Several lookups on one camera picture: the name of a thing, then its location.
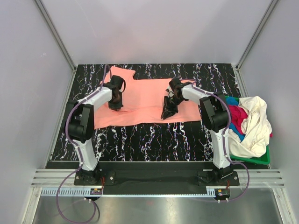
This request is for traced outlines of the salmon pink t-shirt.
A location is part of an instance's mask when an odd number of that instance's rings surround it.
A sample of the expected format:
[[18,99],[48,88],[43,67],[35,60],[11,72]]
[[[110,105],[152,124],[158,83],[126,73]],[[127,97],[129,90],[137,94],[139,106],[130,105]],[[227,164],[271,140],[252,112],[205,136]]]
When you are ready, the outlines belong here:
[[198,105],[192,101],[184,101],[178,106],[178,113],[163,120],[164,96],[168,93],[170,78],[135,80],[134,70],[111,67],[112,75],[122,77],[126,89],[122,94],[123,107],[119,111],[109,109],[108,103],[102,105],[94,113],[94,128],[108,126],[134,126],[141,123],[175,123],[200,121]]

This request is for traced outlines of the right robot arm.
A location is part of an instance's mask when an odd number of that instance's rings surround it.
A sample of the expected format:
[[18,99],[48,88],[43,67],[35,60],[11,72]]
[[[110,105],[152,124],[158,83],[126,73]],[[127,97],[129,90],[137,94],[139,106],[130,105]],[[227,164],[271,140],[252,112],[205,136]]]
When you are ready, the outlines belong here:
[[195,83],[183,83],[178,77],[171,79],[166,91],[168,96],[164,97],[161,119],[174,116],[183,101],[191,100],[199,105],[202,123],[210,132],[214,168],[205,176],[199,176],[199,181],[227,185],[233,179],[234,170],[228,148],[231,114],[224,94],[205,91],[196,87]]

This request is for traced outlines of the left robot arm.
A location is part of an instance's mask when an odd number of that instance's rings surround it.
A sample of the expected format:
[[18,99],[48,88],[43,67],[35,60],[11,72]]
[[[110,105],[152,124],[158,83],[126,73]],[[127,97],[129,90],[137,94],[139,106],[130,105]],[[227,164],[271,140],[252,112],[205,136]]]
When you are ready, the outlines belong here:
[[108,103],[110,110],[119,111],[123,107],[122,93],[125,88],[125,80],[113,75],[108,83],[102,83],[87,97],[67,103],[65,109],[68,116],[64,121],[64,133],[79,159],[76,185],[95,185],[103,180],[92,145],[94,113],[105,103]]

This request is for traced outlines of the blue t-shirt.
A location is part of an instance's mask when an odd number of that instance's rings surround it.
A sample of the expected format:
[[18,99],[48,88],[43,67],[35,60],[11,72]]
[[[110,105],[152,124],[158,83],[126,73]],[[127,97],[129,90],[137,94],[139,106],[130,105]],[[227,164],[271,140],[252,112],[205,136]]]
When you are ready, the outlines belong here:
[[[226,98],[227,104],[228,105],[236,105],[239,106],[239,102],[236,98],[233,97],[227,97]],[[229,125],[229,128],[235,133],[237,134],[237,136],[239,137],[240,141],[243,141],[245,134],[243,133],[243,131],[241,130],[241,132],[239,132],[239,129],[237,129],[232,122]]]

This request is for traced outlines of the magenta t-shirt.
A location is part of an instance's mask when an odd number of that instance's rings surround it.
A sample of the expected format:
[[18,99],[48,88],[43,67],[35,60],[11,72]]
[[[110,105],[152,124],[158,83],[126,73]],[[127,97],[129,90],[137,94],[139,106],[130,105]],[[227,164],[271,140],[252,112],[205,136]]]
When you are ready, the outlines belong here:
[[229,105],[228,107],[231,113],[232,124],[239,129],[239,132],[241,132],[241,124],[245,119],[248,118],[247,113],[243,108],[236,105]]

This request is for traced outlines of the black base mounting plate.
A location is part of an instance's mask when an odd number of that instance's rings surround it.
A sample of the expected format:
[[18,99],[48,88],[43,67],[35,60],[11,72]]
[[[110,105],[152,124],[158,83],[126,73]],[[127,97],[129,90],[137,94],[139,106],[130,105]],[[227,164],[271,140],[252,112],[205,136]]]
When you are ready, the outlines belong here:
[[[212,171],[212,162],[99,162],[101,174],[103,176],[104,187],[115,189],[124,188],[183,188],[194,189],[196,186],[226,187],[238,186],[239,179],[237,172],[233,172],[233,179],[227,185],[217,183],[206,184],[199,181],[199,176],[205,176],[208,171]],[[71,177],[70,183],[75,184],[76,175]]]

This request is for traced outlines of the left small controller board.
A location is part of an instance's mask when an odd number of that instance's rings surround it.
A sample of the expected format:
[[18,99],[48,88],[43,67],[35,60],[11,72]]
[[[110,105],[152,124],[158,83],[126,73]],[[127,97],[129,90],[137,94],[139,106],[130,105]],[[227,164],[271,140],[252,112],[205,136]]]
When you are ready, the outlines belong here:
[[103,194],[103,188],[91,188],[90,189],[90,195],[102,195]]

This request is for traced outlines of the small controller board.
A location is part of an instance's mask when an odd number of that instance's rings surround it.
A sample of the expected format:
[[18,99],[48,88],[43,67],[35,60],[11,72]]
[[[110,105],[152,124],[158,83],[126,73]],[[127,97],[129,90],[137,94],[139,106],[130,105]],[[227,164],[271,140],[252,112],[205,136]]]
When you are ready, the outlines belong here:
[[218,197],[229,198],[230,197],[230,189],[217,189],[216,195]]
[[102,195],[103,194],[103,188],[91,188],[90,189],[90,195]]

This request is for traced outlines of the right small controller board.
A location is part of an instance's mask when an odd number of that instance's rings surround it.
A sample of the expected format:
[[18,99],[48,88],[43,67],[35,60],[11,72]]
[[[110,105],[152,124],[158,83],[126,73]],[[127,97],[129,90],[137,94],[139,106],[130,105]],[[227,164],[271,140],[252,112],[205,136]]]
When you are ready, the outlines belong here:
[[229,198],[230,197],[230,189],[217,189],[216,195],[218,197]]

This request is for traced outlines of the right aluminium frame post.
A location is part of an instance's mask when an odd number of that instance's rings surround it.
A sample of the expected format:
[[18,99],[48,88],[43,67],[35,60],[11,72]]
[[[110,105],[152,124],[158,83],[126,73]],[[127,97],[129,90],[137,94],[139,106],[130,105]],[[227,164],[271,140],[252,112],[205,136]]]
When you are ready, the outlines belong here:
[[253,49],[255,43],[257,42],[260,34],[264,30],[268,20],[270,19],[273,11],[275,10],[276,6],[279,4],[280,0],[271,0],[268,7],[266,8],[257,28],[255,29],[246,49],[244,50],[240,60],[236,64],[236,69],[238,71],[241,70],[241,67],[243,66],[245,60],[247,59],[248,55],[250,54],[251,50]]

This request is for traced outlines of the aluminium frame post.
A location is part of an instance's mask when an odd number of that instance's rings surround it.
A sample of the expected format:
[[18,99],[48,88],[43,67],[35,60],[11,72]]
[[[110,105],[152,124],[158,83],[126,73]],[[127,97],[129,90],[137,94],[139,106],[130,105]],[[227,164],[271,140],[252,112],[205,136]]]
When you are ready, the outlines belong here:
[[36,5],[38,11],[40,12],[42,18],[44,19],[46,26],[48,27],[52,37],[54,38],[56,44],[58,45],[63,57],[67,61],[70,69],[72,70],[72,72],[75,72],[77,66],[75,65],[66,46],[64,45],[56,27],[55,27],[55,24],[52,21],[51,16],[50,16],[49,12],[47,11],[43,1],[42,0],[33,0],[33,2]]
[[275,10],[276,6],[279,4],[280,0],[271,0],[268,7],[266,8],[257,28],[255,29],[246,49],[244,50],[240,60],[236,64],[236,69],[238,71],[241,70],[241,67],[243,66],[245,60],[247,59],[248,55],[250,54],[251,50],[253,49],[255,43],[257,42],[260,34],[264,30],[268,20],[270,19],[273,11]]

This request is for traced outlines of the left aluminium frame post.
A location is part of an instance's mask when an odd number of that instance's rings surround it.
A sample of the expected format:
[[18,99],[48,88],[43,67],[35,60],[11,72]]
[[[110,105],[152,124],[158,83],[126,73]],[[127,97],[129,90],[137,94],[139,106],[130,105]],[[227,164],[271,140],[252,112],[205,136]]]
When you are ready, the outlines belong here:
[[72,72],[75,72],[77,66],[75,65],[66,46],[64,45],[56,27],[55,27],[55,24],[52,21],[51,16],[50,16],[49,12],[47,11],[43,1],[42,0],[33,0],[33,2],[36,5],[38,11],[40,12],[42,18],[44,19],[46,26],[48,27],[52,37],[54,38],[56,44],[58,45],[63,57],[67,61],[70,69],[72,70]]

